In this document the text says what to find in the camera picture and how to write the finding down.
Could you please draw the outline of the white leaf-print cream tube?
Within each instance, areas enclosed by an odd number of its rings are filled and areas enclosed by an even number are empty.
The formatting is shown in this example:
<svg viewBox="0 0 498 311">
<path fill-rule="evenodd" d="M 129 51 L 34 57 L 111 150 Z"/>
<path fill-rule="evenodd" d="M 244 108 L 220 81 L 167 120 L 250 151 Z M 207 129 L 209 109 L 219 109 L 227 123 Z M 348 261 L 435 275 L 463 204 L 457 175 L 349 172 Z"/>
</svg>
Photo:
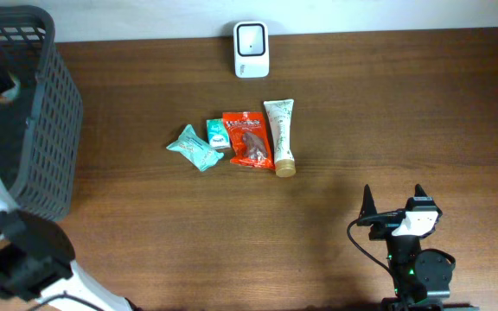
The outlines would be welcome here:
<svg viewBox="0 0 498 311">
<path fill-rule="evenodd" d="M 292 177 L 296 171 L 291 152 L 291 119 L 293 99 L 271 100 L 263 103 L 272 133 L 276 176 Z"/>
</svg>

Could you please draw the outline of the red candy bag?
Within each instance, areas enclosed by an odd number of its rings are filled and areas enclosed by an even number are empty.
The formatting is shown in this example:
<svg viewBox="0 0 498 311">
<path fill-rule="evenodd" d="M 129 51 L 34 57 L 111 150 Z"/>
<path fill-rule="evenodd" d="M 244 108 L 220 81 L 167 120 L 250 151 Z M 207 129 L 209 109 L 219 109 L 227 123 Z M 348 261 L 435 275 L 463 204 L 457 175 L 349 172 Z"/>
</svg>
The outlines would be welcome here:
<svg viewBox="0 0 498 311">
<path fill-rule="evenodd" d="M 262 112 L 224 112 L 222 121 L 230 138 L 234 157 L 230 163 L 274 169 L 271 147 Z"/>
</svg>

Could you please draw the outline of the small teal tissue pack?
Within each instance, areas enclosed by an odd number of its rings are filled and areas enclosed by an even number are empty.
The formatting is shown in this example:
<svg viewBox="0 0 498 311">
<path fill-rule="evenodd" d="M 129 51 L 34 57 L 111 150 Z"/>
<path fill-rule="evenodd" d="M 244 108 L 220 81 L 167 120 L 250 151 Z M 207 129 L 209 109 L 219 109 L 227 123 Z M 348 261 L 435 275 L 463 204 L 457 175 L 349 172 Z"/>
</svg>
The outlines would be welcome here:
<svg viewBox="0 0 498 311">
<path fill-rule="evenodd" d="M 214 149 L 229 149 L 230 138 L 222 118 L 207 120 L 207 139 Z"/>
</svg>

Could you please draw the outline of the teal wet wipes pack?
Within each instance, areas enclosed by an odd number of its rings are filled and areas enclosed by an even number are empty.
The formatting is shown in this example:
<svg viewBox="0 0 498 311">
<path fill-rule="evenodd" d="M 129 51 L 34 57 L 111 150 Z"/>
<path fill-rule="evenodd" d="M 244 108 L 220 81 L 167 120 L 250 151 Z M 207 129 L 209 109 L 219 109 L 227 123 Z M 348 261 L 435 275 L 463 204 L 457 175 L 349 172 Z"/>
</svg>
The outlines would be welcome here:
<svg viewBox="0 0 498 311">
<path fill-rule="evenodd" d="M 199 138 L 191 124 L 188 124 L 180 136 L 169 144 L 166 149 L 182 154 L 200 172 L 215 166 L 224 157 L 223 153 L 215 150 L 209 143 Z"/>
</svg>

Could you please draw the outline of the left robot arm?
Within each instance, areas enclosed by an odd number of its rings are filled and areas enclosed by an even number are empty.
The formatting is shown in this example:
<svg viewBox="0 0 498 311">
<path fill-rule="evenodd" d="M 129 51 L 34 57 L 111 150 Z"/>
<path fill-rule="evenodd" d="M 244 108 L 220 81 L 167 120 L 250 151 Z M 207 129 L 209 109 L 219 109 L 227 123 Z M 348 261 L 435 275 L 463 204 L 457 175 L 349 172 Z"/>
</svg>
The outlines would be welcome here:
<svg viewBox="0 0 498 311">
<path fill-rule="evenodd" d="M 0 95 L 19 81 L 0 64 Z M 34 301 L 36 310 L 134 310 L 76 262 L 74 248 L 53 221 L 19 209 L 0 179 L 0 299 Z"/>
</svg>

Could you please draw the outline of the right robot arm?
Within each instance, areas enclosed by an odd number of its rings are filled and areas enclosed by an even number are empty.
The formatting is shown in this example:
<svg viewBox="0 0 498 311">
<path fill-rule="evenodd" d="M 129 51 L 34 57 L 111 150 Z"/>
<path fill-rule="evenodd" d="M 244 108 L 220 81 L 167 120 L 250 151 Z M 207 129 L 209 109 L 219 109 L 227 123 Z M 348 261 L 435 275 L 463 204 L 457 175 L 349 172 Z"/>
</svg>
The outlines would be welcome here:
<svg viewBox="0 0 498 311">
<path fill-rule="evenodd" d="M 349 223 L 347 235 L 351 243 L 366 257 L 386 270 L 393 280 L 393 298 L 384 298 L 381 310 L 476 310 L 469 304 L 445 305 L 450 297 L 450 282 L 456 259 L 438 249 L 424 249 L 420 241 L 429 237 L 443 212 L 434 199 L 420 185 L 405 206 L 380 213 L 374 204 L 370 186 L 365 186 L 361 210 L 357 219 Z M 386 262 L 364 250 L 352 237 L 353 226 L 369 229 L 371 241 L 384 241 Z"/>
</svg>

